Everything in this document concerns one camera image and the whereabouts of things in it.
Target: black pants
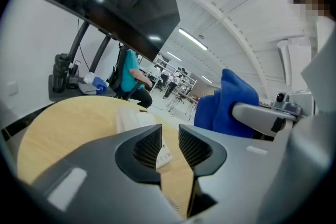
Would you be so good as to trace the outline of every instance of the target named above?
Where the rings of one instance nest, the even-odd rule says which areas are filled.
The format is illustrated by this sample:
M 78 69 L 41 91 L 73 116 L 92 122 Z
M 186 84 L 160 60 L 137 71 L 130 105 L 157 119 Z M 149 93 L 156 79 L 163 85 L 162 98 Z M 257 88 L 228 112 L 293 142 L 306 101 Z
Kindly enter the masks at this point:
M 167 98 L 172 93 L 172 91 L 176 88 L 176 86 L 177 85 L 174 82 L 169 83 L 168 88 L 166 90 L 166 93 L 165 93 L 164 97 Z
M 134 94 L 132 94 L 131 99 L 140 101 L 140 103 L 137 104 L 143 108 L 149 108 L 153 102 L 152 97 L 144 88 L 137 89 Z

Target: camera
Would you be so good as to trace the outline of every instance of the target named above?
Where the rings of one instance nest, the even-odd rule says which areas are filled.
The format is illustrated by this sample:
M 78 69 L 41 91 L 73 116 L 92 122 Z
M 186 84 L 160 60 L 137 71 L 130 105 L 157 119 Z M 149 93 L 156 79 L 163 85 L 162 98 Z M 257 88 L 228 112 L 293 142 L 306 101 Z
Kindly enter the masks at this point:
M 275 98 L 273 107 L 282 111 L 288 111 L 291 114 L 299 115 L 301 113 L 301 107 L 289 101 L 289 94 L 285 92 L 279 92 Z

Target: teal shirt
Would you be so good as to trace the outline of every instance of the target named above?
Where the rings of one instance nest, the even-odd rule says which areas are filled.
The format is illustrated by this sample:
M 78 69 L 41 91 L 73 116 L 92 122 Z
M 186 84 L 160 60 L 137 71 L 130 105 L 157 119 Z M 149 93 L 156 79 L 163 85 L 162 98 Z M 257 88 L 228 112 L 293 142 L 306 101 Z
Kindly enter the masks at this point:
M 121 90 L 124 92 L 130 92 L 134 86 L 137 84 L 137 82 L 134 79 L 134 76 L 132 76 L 130 69 L 139 69 L 138 62 L 136 61 L 136 55 L 135 52 L 132 50 L 126 51 L 126 58 L 125 63 L 122 68 L 122 79 L 121 79 Z

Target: wooden desk surface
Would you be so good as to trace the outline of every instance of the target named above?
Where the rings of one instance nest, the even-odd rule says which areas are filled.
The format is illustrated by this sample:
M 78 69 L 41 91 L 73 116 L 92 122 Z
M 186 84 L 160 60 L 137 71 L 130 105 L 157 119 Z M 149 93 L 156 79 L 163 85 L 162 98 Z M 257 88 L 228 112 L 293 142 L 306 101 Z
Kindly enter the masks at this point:
M 120 105 L 144 108 L 110 97 L 83 96 L 58 102 L 43 111 L 29 126 L 21 142 L 18 177 L 31 184 L 45 169 L 82 144 L 116 134 L 116 112 Z M 171 196 L 186 217 L 193 172 L 178 147 L 178 131 L 160 117 L 162 135 L 173 160 L 158 169 L 162 191 Z

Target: workstation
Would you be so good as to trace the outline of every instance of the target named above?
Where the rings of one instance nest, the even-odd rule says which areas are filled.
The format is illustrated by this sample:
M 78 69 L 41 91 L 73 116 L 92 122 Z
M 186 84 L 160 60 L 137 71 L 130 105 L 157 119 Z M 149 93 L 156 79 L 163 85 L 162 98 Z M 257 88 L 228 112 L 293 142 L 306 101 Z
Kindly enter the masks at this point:
M 311 202 L 321 217 L 335 37 L 288 8 L 11 0 L 1 157 L 19 208 L 58 223 L 281 223 Z

